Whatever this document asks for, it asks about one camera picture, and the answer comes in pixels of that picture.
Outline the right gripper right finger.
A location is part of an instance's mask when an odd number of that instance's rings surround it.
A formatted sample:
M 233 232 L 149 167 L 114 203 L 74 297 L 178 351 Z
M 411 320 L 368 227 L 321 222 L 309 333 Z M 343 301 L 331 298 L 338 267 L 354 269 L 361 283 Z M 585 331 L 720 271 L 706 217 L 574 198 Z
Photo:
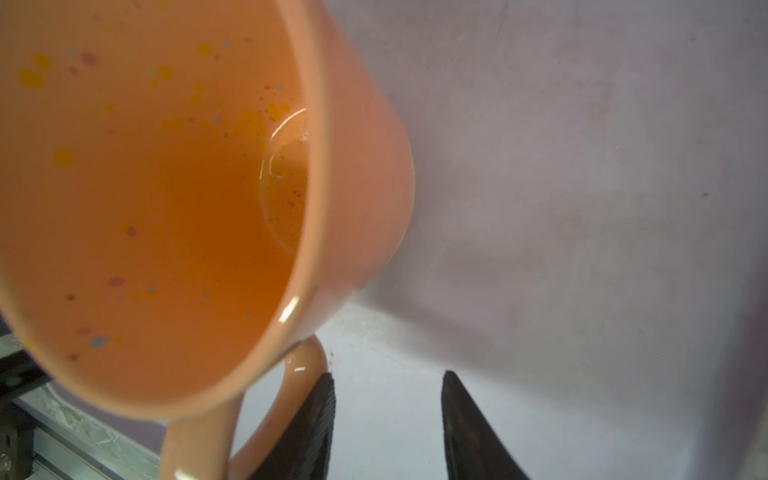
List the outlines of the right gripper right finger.
M 441 408 L 450 480 L 529 480 L 454 371 L 443 376 Z

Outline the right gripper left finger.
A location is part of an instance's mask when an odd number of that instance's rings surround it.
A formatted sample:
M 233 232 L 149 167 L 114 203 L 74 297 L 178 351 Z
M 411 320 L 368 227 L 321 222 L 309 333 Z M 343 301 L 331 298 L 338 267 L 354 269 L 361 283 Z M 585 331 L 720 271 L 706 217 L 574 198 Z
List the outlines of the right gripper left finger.
M 326 480 L 336 397 L 330 373 L 322 374 L 292 421 L 250 480 Z

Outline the orange pink mug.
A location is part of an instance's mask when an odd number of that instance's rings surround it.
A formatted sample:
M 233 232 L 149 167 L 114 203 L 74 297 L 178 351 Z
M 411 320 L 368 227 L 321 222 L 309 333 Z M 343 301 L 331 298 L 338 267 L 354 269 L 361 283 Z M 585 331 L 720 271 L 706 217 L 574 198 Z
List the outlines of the orange pink mug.
M 5 1 L 1 312 L 162 479 L 245 479 L 394 256 L 404 125 L 322 1 Z

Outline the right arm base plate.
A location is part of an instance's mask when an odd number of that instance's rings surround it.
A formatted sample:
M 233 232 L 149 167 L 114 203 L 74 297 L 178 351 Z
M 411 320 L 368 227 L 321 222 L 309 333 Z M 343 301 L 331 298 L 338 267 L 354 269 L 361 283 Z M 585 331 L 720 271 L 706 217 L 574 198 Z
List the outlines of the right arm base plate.
M 15 401 L 44 386 L 50 377 L 21 348 L 1 350 L 1 478 L 27 479 L 32 474 L 35 421 Z

